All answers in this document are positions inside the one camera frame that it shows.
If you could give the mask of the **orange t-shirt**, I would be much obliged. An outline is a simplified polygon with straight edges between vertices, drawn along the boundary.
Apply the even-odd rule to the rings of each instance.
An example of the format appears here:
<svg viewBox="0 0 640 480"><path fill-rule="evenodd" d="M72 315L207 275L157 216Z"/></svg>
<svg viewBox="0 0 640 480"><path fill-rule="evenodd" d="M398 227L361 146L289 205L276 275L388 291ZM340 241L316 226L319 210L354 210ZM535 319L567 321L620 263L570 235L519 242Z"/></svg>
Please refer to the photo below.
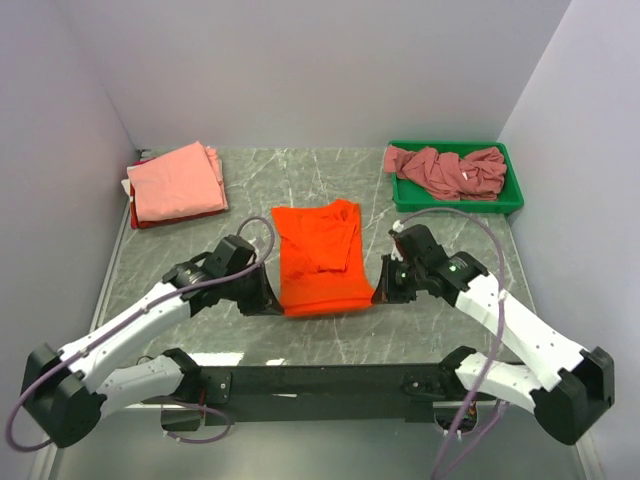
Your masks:
<svg viewBox="0 0 640 480"><path fill-rule="evenodd" d="M372 306L359 204L338 199L323 207L274 207L272 217L280 236L280 303L286 316Z"/></svg>

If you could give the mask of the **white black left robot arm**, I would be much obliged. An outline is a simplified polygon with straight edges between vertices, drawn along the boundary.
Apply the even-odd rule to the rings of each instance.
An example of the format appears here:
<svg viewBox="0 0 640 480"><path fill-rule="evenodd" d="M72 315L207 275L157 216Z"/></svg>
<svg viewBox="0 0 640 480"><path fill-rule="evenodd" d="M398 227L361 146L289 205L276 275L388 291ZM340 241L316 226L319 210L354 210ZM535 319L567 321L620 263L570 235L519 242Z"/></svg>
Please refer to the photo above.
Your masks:
<svg viewBox="0 0 640 480"><path fill-rule="evenodd" d="M211 252L174 265L136 303L58 350L28 357L22 406L51 443L69 447L110 414L165 397L195 409L206 399L202 367L179 348L132 367L121 363L145 343L202 310L229 300L245 316L283 312L255 242L224 237Z"/></svg>

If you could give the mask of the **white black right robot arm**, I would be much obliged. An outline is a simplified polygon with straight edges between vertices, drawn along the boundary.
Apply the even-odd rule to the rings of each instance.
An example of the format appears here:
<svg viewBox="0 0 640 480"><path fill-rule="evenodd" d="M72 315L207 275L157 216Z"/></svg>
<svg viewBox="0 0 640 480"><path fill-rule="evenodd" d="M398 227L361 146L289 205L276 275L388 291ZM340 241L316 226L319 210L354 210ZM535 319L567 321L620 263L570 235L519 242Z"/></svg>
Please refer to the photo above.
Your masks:
<svg viewBox="0 0 640 480"><path fill-rule="evenodd" d="M420 291L443 299L476 320L519 363L488 361L471 347L458 347L438 365L432 380L411 380L406 389L432 401L460 399L471 390L532 413L552 438L575 444L615 402L613 358L587 350L547 325L467 252L449 255L428 227L395 222L394 249L383 256L372 301L405 304Z"/></svg>

